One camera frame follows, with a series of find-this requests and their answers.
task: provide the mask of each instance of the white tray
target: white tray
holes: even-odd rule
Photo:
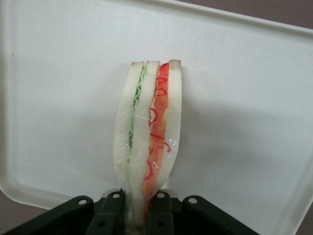
[[[263,235],[313,198],[313,31],[177,1],[0,2],[0,185],[52,208],[117,188],[112,135],[132,61],[180,59],[170,188]]]

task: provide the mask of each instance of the tray rim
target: tray rim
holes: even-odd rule
[[[207,7],[207,6],[196,5],[193,3],[181,2],[178,0],[134,0],[134,1],[143,2],[145,4],[146,3],[158,4],[158,5],[163,6],[163,7],[171,7],[171,8],[175,8],[177,10],[183,10],[183,11],[189,11],[189,12],[193,11],[193,12],[195,12],[195,14],[204,14],[207,16],[211,15],[211,16],[219,17],[219,18],[226,17],[226,20],[236,20],[236,21],[240,22],[241,24],[252,24],[253,27],[261,26],[261,27],[273,29],[274,31],[285,32],[287,34],[296,34],[297,36],[306,36],[306,37],[313,39],[313,29],[310,29],[310,28],[300,27],[300,26],[286,24],[286,23],[275,22],[275,21],[271,21],[271,20],[261,19],[261,18],[257,18],[257,17],[253,17],[253,16],[247,16],[247,15],[234,13],[234,12],[228,12],[225,10],[219,10],[219,9],[215,9],[215,8],[211,8],[211,7]],[[6,6],[8,4],[8,2],[10,2],[10,1],[4,0],[1,2],[1,5]],[[7,9],[5,7],[2,11],[4,11],[5,13],[8,14]],[[6,17],[7,17],[7,15],[5,15],[3,17],[2,21],[5,21]],[[2,39],[2,41],[5,42],[6,39],[7,38],[5,35]],[[6,129],[7,128],[7,120],[4,120],[3,122],[4,122],[4,128]],[[0,157],[5,158],[6,154],[7,154],[7,152],[5,149],[1,153]],[[26,205],[39,207],[39,208],[51,209],[51,208],[57,206],[58,204],[62,203],[63,201],[71,198],[70,196],[66,196],[63,194],[58,194],[58,193],[54,193],[54,192],[50,192],[50,191],[46,192],[50,195],[53,194],[59,198],[62,198],[62,200],[54,200],[54,202],[51,203],[51,206],[47,207],[47,206],[45,206],[44,203],[40,203],[41,202],[40,198],[42,198],[42,196],[38,195],[37,193],[30,193],[30,190],[33,190],[33,188],[20,184],[19,182],[15,181],[14,178],[12,178],[12,181],[9,180],[7,177],[10,175],[12,175],[12,173],[7,171],[6,169],[1,171],[1,174],[0,174],[0,190],[8,198],[10,198],[13,201],[23,203]],[[28,191],[29,193],[22,193],[21,196],[16,197],[17,191],[20,191],[20,192]],[[28,198],[28,199],[30,199],[30,197],[33,197],[34,200],[25,200],[25,199],[23,199],[24,196],[26,196],[26,198]],[[295,228],[295,232],[297,231],[300,224],[302,223],[302,220],[305,217],[310,206],[311,206],[311,204],[308,204],[306,206],[306,209],[302,212],[302,215],[299,218],[299,223],[297,224],[297,226]]]

